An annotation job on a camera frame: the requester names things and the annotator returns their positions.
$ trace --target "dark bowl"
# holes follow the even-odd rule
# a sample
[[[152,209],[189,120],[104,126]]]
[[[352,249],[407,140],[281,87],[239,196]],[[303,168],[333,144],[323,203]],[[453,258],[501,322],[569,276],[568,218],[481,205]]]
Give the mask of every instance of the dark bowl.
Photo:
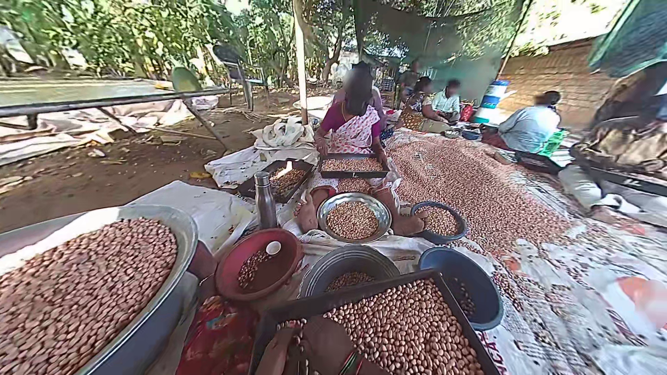
[[[460,283],[465,284],[470,299],[475,304],[475,312],[468,317],[472,328],[486,331],[500,324],[504,311],[502,299],[493,281],[475,261],[451,248],[430,248],[419,258],[419,269],[428,268],[442,274],[457,302],[460,297]]]
[[[459,214],[457,210],[455,210],[450,206],[447,206],[446,204],[431,202],[431,201],[420,202],[412,206],[412,209],[410,210],[410,215],[414,215],[418,209],[428,206],[444,208],[445,210],[451,212],[452,215],[454,216],[454,219],[456,219],[457,223],[456,227],[458,229],[458,233],[452,236],[441,236],[435,232],[424,230],[422,232],[415,234],[415,236],[421,237],[435,245],[446,245],[452,241],[460,240],[463,237],[465,237],[466,234],[468,234],[468,223],[466,222],[466,219],[464,219],[463,216],[461,216],[461,214]]]
[[[324,293],[338,276],[348,272],[363,272],[374,281],[389,280],[401,274],[389,258],[369,246],[342,246],[320,258],[303,277],[299,298]]]
[[[469,141],[476,141],[481,138],[482,134],[476,132],[476,131],[470,131],[470,130],[463,130],[461,132],[461,135],[463,138],[466,138]]]

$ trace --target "man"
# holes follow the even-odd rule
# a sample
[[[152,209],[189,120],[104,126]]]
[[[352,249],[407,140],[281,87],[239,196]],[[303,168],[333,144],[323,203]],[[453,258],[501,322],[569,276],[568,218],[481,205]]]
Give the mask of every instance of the man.
[[[616,220],[618,210],[643,222],[667,226],[667,198],[618,185],[595,181],[587,167],[640,173],[667,184],[667,95],[655,118],[623,117],[603,121],[584,141],[572,146],[575,162],[558,177],[592,217],[603,222]]]
[[[461,119],[461,101],[458,95],[460,88],[461,82],[458,79],[451,79],[447,82],[447,87],[433,99],[433,109],[450,123],[456,123]]]
[[[398,79],[399,92],[402,103],[407,102],[410,95],[412,95],[414,92],[415,83],[417,83],[417,80],[420,77],[419,70],[419,60],[414,59],[410,64],[410,69],[404,71],[403,74],[401,74],[401,77]]]
[[[482,133],[482,142],[510,151],[538,153],[560,123],[556,104],[558,91],[547,91],[535,97],[535,105],[519,109],[498,126],[497,132]]]

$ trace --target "black tray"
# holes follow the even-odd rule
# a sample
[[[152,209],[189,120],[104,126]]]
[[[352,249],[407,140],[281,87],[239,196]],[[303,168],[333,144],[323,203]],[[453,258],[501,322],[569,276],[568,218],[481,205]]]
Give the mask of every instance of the black tray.
[[[288,191],[284,196],[279,196],[275,192],[273,192],[273,198],[277,203],[287,203],[291,199],[291,197],[294,195],[294,193],[301,187],[303,182],[307,180],[310,175],[313,173],[313,169],[315,168],[314,165],[311,163],[306,163],[305,161],[298,161],[296,159],[287,159],[287,160],[276,160],[273,163],[269,164],[266,168],[264,168],[262,171],[268,172],[269,174],[273,173],[274,171],[283,168],[287,165],[287,162],[291,161],[292,162],[292,168],[294,169],[301,169],[306,171],[305,175],[299,180],[299,182],[294,185],[292,190]],[[255,177],[250,177],[249,179],[245,180],[241,185],[239,185],[239,194],[241,194],[244,197],[249,197],[249,198],[254,198],[255,197]]]
[[[563,169],[563,167],[544,155],[523,151],[516,151],[514,155],[519,164],[537,172],[558,174]]]
[[[667,186],[642,179],[642,176],[628,175],[617,171],[607,171],[591,167],[590,174],[597,179],[617,183],[644,193],[667,197]]]
[[[319,157],[317,170],[322,178],[385,178],[389,173],[389,167],[385,164],[382,171],[323,171],[322,163],[328,159],[366,159],[368,157],[377,158],[374,153],[329,153],[326,156]]]
[[[482,365],[484,374],[500,375],[493,360],[489,357],[489,354],[486,352],[486,349],[484,349],[477,334],[470,326],[468,319],[466,319],[466,316],[456,303],[452,293],[442,280],[442,276],[436,270],[414,272],[391,280],[372,282],[336,290],[334,292],[322,293],[314,297],[290,301],[281,306],[269,309],[262,314],[259,325],[257,326],[257,334],[255,336],[248,374],[255,374],[255,370],[257,370],[257,365],[261,360],[264,349],[275,335],[275,327],[277,324],[285,322],[286,320],[297,320],[301,318],[310,318],[315,315],[322,315],[333,308],[343,306],[350,302],[358,302],[364,298],[380,294],[388,288],[393,288],[394,286],[404,285],[421,279],[433,279],[436,283],[440,293],[442,293],[442,296],[445,298],[445,303],[450,307],[452,314],[456,317],[459,324],[461,324],[463,335],[468,339],[470,346],[477,352],[477,361]]]

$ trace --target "hand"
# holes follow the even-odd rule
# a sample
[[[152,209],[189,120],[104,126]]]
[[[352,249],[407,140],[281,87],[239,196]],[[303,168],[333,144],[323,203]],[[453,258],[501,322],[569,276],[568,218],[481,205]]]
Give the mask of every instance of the hand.
[[[320,155],[326,156],[328,153],[328,146],[327,146],[327,140],[324,138],[316,138],[315,139],[315,147],[317,148],[317,152],[319,152]]]
[[[314,316],[303,327],[303,354],[322,375],[337,375],[354,347],[345,328],[333,320]]]
[[[257,375],[281,375],[287,360],[287,347],[294,335],[294,328],[283,328],[271,339],[257,365]]]
[[[384,153],[384,151],[378,152],[378,161],[382,166],[384,167],[385,165],[389,165],[387,162],[387,155]]]

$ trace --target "bangle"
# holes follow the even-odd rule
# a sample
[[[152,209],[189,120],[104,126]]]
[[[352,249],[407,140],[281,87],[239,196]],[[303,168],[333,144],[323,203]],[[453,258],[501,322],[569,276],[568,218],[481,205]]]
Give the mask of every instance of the bangle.
[[[344,375],[352,367],[356,354],[357,352],[354,349],[350,352],[348,358],[345,359],[345,362],[343,363],[343,367],[340,369],[340,372],[338,372],[338,375]]]
[[[359,364],[357,365],[357,371],[354,373],[354,375],[359,375],[359,371],[362,369],[362,362],[364,361],[363,358],[359,359]]]

